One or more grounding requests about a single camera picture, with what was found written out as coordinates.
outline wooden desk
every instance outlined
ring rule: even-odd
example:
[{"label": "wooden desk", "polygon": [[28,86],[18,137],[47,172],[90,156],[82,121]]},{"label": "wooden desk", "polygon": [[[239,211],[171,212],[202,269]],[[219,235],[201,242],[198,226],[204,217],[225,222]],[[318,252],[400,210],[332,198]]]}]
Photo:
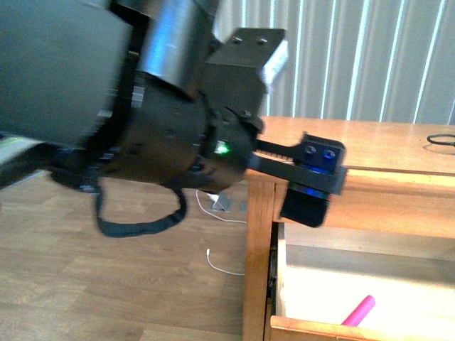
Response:
[{"label": "wooden desk", "polygon": [[[264,122],[261,139],[265,141],[290,146],[299,143],[307,131],[346,145],[348,176],[342,196],[331,203],[326,226],[455,238],[455,148],[427,142],[430,134],[455,134],[455,126],[284,117],[266,117]],[[253,171],[247,173],[247,179],[243,340],[260,341],[264,339],[264,326],[269,324],[266,309],[272,223],[282,221],[279,210],[287,182]],[[299,323],[303,322],[272,317],[276,330],[298,330]],[[311,323],[305,328],[329,335],[317,340],[332,340],[334,335],[354,339],[361,334],[358,328],[346,331],[336,325],[329,331]],[[284,333],[281,337],[309,340],[297,334]]]}]

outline pink object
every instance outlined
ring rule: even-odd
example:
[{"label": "pink object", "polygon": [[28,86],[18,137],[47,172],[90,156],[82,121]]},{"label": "pink object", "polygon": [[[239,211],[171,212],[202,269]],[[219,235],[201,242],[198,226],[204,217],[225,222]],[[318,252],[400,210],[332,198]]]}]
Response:
[{"label": "pink object", "polygon": [[341,325],[349,325],[351,327],[357,327],[360,322],[368,315],[368,313],[375,306],[375,299],[368,295],[363,299],[362,302],[357,306],[356,309],[341,323]]}]

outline white cable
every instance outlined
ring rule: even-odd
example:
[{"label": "white cable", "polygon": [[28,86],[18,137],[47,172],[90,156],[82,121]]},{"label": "white cable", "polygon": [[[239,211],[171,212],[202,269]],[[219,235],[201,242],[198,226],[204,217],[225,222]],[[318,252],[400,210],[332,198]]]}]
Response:
[{"label": "white cable", "polygon": [[208,255],[210,254],[210,249],[207,249],[207,262],[210,264],[210,266],[212,266],[215,270],[217,271],[221,271],[221,272],[224,272],[225,274],[228,274],[228,275],[234,275],[234,276],[244,276],[245,274],[238,274],[236,272],[230,272],[230,271],[226,271],[226,270],[223,270],[223,269],[220,269],[220,268],[217,268],[216,266],[214,266],[212,264],[212,262],[210,261],[210,258],[208,258]]},{"label": "white cable", "polygon": [[222,220],[224,222],[241,222],[242,224],[246,224],[247,222],[244,222],[242,220],[228,220],[228,219],[223,219],[221,217],[218,217],[217,215],[214,215],[213,213],[210,213],[209,211],[207,211],[206,209],[204,209],[204,207],[202,207],[201,203],[200,203],[200,200],[199,200],[199,190],[196,190],[196,200],[198,201],[198,204],[199,204],[199,207],[201,208],[202,211],[204,211],[205,213],[207,213],[208,215],[211,215],[212,217],[215,217],[216,219],[219,219],[219,220]]}]

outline black cable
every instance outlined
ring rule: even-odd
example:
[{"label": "black cable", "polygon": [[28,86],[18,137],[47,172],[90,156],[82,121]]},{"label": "black cable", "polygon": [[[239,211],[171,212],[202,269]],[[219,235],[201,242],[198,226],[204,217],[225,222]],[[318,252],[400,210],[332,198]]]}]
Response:
[{"label": "black cable", "polygon": [[[437,141],[434,139],[439,139],[441,137],[449,137],[450,139],[454,139],[453,142],[449,141]],[[435,134],[435,135],[429,135],[427,137],[427,141],[431,144],[437,144],[440,146],[454,146],[455,147],[455,135],[453,134]]]}]

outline black strap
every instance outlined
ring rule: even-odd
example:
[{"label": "black strap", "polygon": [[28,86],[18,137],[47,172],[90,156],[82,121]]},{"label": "black strap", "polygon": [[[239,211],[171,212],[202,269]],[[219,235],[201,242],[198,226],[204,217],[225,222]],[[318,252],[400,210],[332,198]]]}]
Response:
[{"label": "black strap", "polygon": [[430,135],[427,137],[427,141],[431,144],[438,144],[440,146],[454,146],[455,147],[455,141],[439,141],[435,139],[440,139],[440,138],[449,138],[449,139],[455,139],[455,135],[453,134],[436,134],[436,135]]},{"label": "black strap", "polygon": [[172,191],[177,195],[178,203],[180,204],[180,208],[174,213],[155,222],[140,222],[137,224],[119,224],[116,222],[107,222],[101,218],[103,200],[102,189],[98,182],[95,186],[92,187],[94,190],[93,193],[96,195],[95,210],[97,215],[98,228],[100,229],[101,233],[107,237],[125,238],[141,236],[143,234],[157,234],[159,232],[166,231],[172,226],[177,225],[186,216],[188,206],[186,204],[185,195],[183,194],[182,190],[173,189]]}]

